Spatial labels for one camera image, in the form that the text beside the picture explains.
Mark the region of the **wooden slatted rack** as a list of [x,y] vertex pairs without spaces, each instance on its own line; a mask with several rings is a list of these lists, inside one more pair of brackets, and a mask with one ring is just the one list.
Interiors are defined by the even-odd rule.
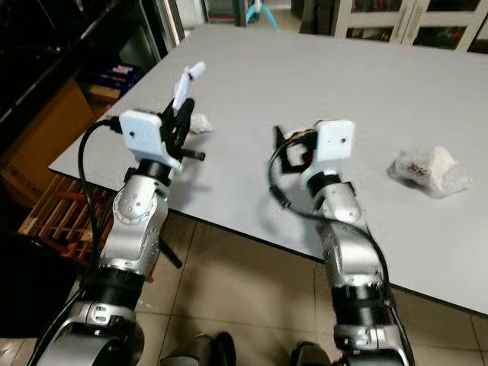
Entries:
[[87,265],[92,251],[93,223],[80,182],[56,175],[18,233],[53,249],[60,257]]

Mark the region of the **brown cardboard box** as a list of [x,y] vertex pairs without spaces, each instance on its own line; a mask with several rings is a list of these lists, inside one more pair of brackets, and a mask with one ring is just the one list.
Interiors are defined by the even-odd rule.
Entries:
[[95,115],[76,80],[70,79],[3,155],[2,193],[31,208],[53,180],[49,164],[81,136]]

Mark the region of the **blue printed box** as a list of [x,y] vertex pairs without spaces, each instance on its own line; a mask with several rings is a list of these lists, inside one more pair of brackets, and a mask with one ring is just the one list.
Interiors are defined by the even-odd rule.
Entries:
[[146,75],[142,66],[126,63],[105,63],[86,66],[78,73],[81,82],[115,88],[125,95],[139,80]]

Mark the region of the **small white crumpled paper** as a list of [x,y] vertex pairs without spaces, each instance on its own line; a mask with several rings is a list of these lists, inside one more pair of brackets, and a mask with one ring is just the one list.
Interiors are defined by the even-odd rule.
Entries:
[[209,133],[213,129],[214,127],[206,115],[202,113],[193,113],[191,115],[191,133],[194,133],[194,135]]

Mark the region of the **black robot left leg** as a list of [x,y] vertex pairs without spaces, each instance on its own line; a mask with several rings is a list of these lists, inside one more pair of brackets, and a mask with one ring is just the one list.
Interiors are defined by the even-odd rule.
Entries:
[[158,366],[236,366],[233,336],[229,332],[200,334],[159,360]]

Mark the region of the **white table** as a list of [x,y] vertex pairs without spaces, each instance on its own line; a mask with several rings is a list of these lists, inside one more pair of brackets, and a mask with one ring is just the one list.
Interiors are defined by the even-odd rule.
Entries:
[[[355,122],[355,186],[394,285],[488,315],[488,56],[425,47],[206,24],[161,59],[109,114],[163,111],[182,70],[205,62],[191,85],[213,131],[190,136],[170,206],[307,258],[321,258],[313,224],[268,192],[274,126]],[[474,179],[444,199],[395,181],[388,167],[413,146],[442,146]]]

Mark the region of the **teal plastic object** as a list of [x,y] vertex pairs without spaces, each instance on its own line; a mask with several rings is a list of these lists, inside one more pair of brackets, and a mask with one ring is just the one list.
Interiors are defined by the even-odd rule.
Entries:
[[253,21],[257,21],[259,14],[263,14],[265,20],[271,25],[273,31],[278,32],[279,26],[278,21],[276,21],[275,14],[272,13],[271,8],[265,4],[264,0],[247,0],[247,9],[245,13],[244,22],[245,24],[251,24]]

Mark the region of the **crumpled clear plastic bag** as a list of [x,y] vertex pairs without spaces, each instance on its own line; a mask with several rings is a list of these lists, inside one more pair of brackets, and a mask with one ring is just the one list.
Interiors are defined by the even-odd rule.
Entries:
[[412,146],[402,150],[388,167],[388,175],[435,199],[466,191],[474,184],[467,168],[443,146]]

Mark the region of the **white glass door cabinet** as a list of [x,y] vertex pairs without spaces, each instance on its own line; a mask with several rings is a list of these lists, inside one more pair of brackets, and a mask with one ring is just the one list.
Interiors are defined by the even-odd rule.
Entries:
[[467,52],[486,22],[488,0],[338,0],[332,35]]

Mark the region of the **black robot leg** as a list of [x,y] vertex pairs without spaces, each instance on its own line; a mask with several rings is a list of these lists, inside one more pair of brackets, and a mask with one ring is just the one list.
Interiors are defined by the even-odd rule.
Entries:
[[289,366],[332,366],[332,362],[320,345],[301,342],[291,352]]
[[159,360],[158,366],[236,366],[233,336],[229,332],[200,334]]

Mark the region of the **brown paper scrap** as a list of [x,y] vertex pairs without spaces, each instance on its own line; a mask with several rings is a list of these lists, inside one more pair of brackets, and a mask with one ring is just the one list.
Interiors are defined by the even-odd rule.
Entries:
[[317,138],[317,128],[315,124],[306,129],[294,130],[288,133],[284,133],[284,131],[281,132],[286,143],[308,142],[308,140],[316,140]]

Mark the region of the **black robot right leg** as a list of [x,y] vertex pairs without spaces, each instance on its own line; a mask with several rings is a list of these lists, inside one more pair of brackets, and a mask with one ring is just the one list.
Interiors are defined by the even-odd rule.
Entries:
[[320,345],[301,342],[291,352],[289,366],[332,366],[332,362]]

